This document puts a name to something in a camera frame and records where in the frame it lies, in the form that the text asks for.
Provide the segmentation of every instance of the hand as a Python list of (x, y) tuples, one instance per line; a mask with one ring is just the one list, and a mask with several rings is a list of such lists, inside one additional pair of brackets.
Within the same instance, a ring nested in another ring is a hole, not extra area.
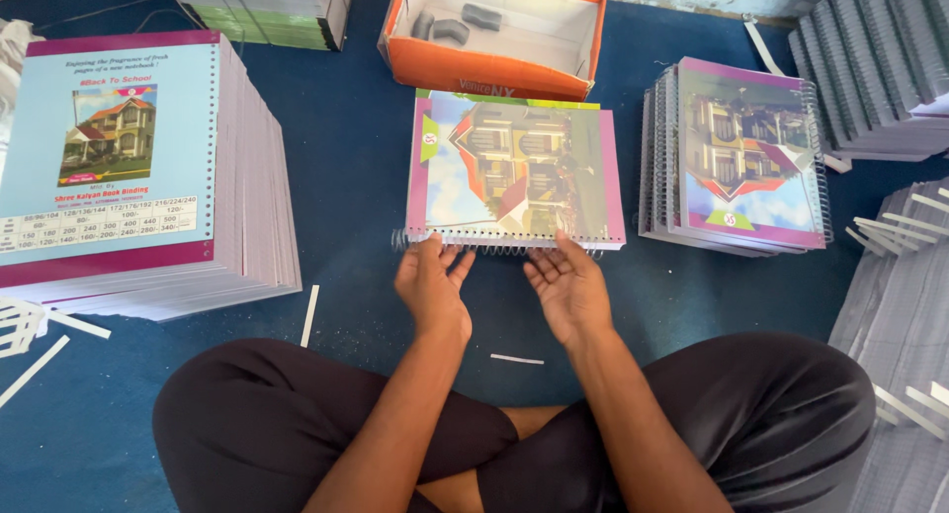
[(459, 251), (452, 245), (442, 252), (441, 235), (433, 233), (402, 257), (396, 274), (396, 292), (415, 318), (416, 337), (460, 337), (463, 344), (471, 338), (472, 319), (459, 291), (475, 261), (475, 253), (462, 256), (455, 269), (448, 272)]
[(587, 337), (613, 332), (603, 272), (587, 252), (557, 230), (557, 250), (530, 251), (524, 274), (540, 297), (553, 337), (570, 350)]

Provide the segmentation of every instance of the person's left hand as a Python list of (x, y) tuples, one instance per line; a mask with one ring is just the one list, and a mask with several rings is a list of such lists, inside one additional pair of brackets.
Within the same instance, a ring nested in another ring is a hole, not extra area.
[(461, 283), (475, 261), (468, 252), (451, 272), (447, 272), (459, 248), (442, 252), (441, 235), (433, 233), (409, 248), (398, 265), (396, 292), (416, 321), (416, 337), (459, 337), (467, 344), (472, 336), (472, 319), (461, 301)]

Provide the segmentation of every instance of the notebook price list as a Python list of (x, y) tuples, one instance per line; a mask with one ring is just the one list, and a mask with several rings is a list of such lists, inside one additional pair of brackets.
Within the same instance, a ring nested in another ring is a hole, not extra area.
[(195, 229), (196, 196), (3, 216), (0, 254)]

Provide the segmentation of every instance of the blue carpet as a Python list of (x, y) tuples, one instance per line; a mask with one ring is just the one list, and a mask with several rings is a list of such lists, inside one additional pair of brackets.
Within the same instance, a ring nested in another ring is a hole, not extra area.
[[(9, 0), (0, 17), (50, 22), (134, 0)], [(342, 53), (248, 44), (243, 59), (283, 127), (302, 278), (321, 285), (310, 348), (391, 373), (412, 337), (392, 290), (389, 247), (404, 221), (413, 90), (396, 84), (376, 51), (389, 0), (353, 0)], [(173, 0), (151, 0), (41, 29), (48, 38), (128, 34)], [(170, 12), (144, 32), (190, 29)], [(777, 64), (793, 73), (788, 30), (761, 27)], [(668, 63), (689, 55), (764, 70), (741, 22), (610, 2), (597, 84), (589, 97), (613, 109), (627, 220), (637, 210), (643, 94)], [(829, 178), (834, 230), (826, 251), (749, 260), (631, 238), (601, 261), (617, 329), (641, 363), (733, 332), (782, 330), (826, 340), (860, 256), (843, 236), (854, 216), (875, 216), (884, 196), (914, 180), (949, 175), (949, 161), (859, 162)], [(462, 297), (474, 336), (456, 389), (497, 405), (565, 404), (582, 393), (551, 336), (517, 258), (481, 256)], [(240, 337), (299, 342), (308, 293), (156, 324), (89, 317), (108, 341), (72, 341), (0, 409), (3, 511), (175, 511), (151, 436), (161, 384), (188, 358)], [(67, 329), (54, 326), (26, 355), (0, 362), (9, 385)], [(493, 352), (543, 366), (491, 359)]]

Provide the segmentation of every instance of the cardboard box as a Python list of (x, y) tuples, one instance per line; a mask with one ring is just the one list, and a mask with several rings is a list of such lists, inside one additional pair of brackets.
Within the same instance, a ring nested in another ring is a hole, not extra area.
[[(410, 36), (422, 9), (461, 21), (466, 3), (500, 12), (501, 30), (465, 23), (464, 46)], [(392, 0), (379, 50), (404, 85), (582, 102), (593, 88), (605, 9), (606, 0)]]

